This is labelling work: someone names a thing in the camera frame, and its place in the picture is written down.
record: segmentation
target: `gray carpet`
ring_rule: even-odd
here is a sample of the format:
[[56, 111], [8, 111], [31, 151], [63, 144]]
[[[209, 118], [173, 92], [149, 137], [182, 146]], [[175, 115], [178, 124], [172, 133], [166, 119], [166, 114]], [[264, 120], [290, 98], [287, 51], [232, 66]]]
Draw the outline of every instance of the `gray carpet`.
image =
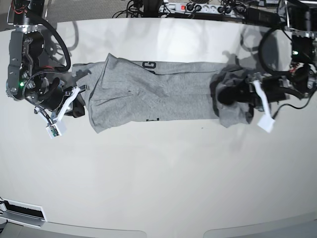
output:
[[[172, 0], [171, 2], [188, 1]], [[129, 0], [49, 0], [47, 20], [56, 23], [112, 18], [116, 12], [125, 10], [128, 2]]]

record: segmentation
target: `gray t-shirt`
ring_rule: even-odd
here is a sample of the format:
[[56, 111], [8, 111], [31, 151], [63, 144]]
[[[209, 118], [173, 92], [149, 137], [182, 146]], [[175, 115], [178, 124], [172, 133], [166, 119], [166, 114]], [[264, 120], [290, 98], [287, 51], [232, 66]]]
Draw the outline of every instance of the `gray t-shirt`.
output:
[[74, 65], [73, 77], [99, 133], [130, 121], [220, 119], [250, 123], [249, 105], [222, 105], [217, 94], [241, 82], [246, 70], [223, 63], [136, 62], [111, 54], [105, 62]]

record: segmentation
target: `table surface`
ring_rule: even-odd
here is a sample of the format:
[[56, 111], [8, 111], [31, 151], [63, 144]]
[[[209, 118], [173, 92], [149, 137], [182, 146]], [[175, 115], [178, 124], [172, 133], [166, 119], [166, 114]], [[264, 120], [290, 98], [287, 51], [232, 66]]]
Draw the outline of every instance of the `table surface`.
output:
[[[256, 67], [265, 29], [187, 19], [58, 24], [72, 63], [129, 60], [239, 62]], [[290, 45], [278, 34], [278, 64]], [[317, 208], [316, 100], [284, 108], [271, 134], [216, 120], [130, 122], [96, 134], [65, 118], [51, 140], [27, 102], [5, 94], [10, 32], [0, 33], [0, 196], [41, 205], [50, 222], [201, 238], [212, 229], [276, 221]], [[303, 102], [294, 100], [295, 105]]]

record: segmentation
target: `floor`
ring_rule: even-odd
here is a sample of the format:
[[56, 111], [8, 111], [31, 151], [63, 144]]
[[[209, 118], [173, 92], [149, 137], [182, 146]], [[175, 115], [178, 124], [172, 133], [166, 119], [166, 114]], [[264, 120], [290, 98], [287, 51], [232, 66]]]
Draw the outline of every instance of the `floor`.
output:
[[[172, 2], [188, 2], [189, 0], [172, 0]], [[121, 10], [125, 10], [128, 0], [46, 0], [48, 5], [47, 20], [51, 24], [66, 21], [112, 18]], [[6, 17], [11, 0], [0, 0], [0, 31], [13, 29], [8, 26]]]

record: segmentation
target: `black lettering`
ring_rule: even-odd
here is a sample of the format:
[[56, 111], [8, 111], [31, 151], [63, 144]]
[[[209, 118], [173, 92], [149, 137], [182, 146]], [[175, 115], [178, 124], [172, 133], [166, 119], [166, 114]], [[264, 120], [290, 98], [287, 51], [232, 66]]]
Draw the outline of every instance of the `black lettering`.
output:
[[142, 67], [143, 68], [151, 68], [151, 69], [154, 69], [157, 67], [157, 63], [155, 62], [143, 62], [142, 63]]
[[157, 120], [159, 120], [159, 118], [157, 118], [156, 120], [149, 120], [149, 119], [147, 119], [147, 121], [157, 121]]

